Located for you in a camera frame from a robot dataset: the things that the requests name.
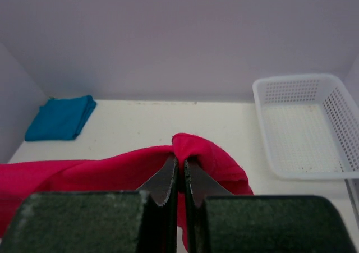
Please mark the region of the red t shirt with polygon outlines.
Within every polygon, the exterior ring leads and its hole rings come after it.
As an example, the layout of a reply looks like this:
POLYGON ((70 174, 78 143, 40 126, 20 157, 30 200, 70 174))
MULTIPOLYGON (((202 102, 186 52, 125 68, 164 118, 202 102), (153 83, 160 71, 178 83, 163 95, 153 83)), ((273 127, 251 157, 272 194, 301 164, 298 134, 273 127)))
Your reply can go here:
POLYGON ((135 191, 169 156, 178 161, 177 228, 187 229, 185 161, 195 159, 222 187, 235 195, 250 195, 245 171, 220 147, 190 134, 176 134, 172 143, 101 160, 60 160, 1 165, 1 239, 18 208, 42 192, 135 191))

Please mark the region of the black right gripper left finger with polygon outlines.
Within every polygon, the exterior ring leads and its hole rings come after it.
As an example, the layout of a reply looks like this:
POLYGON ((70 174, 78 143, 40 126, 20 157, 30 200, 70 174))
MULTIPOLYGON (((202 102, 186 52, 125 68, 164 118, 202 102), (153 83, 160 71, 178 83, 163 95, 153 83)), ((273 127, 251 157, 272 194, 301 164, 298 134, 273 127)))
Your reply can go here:
POLYGON ((2 252, 175 252, 178 161, 135 191, 42 192, 18 208, 2 252))

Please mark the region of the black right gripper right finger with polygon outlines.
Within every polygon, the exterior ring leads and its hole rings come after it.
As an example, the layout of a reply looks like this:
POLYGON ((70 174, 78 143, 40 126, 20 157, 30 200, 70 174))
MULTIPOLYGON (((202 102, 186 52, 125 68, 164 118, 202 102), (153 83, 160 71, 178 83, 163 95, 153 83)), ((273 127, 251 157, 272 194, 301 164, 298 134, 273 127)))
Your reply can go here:
POLYGON ((185 161, 189 252, 355 252, 334 205, 312 195, 234 195, 185 161))

